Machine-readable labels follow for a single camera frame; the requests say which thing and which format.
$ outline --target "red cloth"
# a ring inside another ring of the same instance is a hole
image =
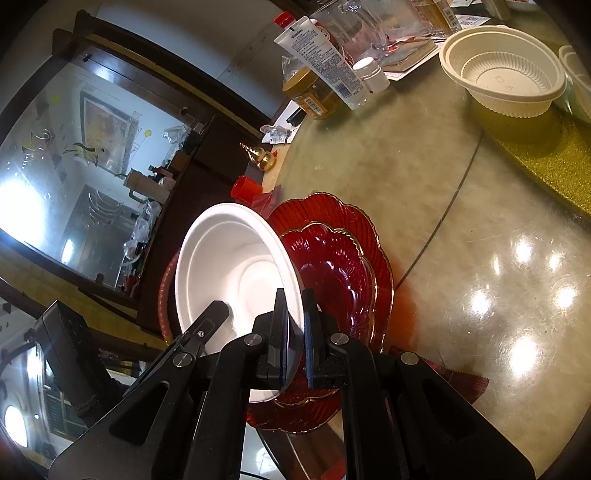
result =
[[[390,355],[400,355],[404,350],[393,346],[390,349]],[[425,363],[434,369],[443,379],[449,383],[454,390],[456,390],[462,397],[464,397],[471,404],[485,392],[488,387],[488,378],[480,377],[478,375],[465,374],[443,367],[435,362],[431,362],[423,358]]]

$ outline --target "metal screw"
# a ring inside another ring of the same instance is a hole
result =
[[[173,363],[175,365],[175,367],[186,367],[187,365],[190,365],[190,363],[193,361],[193,358],[191,357],[190,353],[187,352],[181,352],[181,353],[177,353],[174,358],[173,358]]]
[[[400,360],[406,365],[416,365],[418,363],[418,355],[412,352],[404,352],[400,355]]]
[[[344,345],[349,341],[349,337],[347,337],[344,333],[333,333],[330,336],[330,341],[335,345]]]
[[[249,333],[244,337],[244,343],[248,346],[258,345],[262,342],[262,336],[258,333]]]

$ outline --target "jar label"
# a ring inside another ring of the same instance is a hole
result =
[[[301,105],[301,107],[308,113],[310,113],[310,110],[312,110],[316,116],[322,116],[328,112],[324,105],[322,105],[322,103],[320,103],[320,101],[314,95],[306,95],[301,98],[301,101],[304,102],[308,107],[305,108],[303,105]]]

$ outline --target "red cap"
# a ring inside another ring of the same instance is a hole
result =
[[[289,24],[296,21],[296,18],[289,12],[281,12],[273,21],[281,28],[287,28]]]

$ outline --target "tube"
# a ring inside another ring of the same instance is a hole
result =
[[[369,91],[363,82],[308,17],[287,27],[275,43],[311,68],[351,110],[367,101]]]

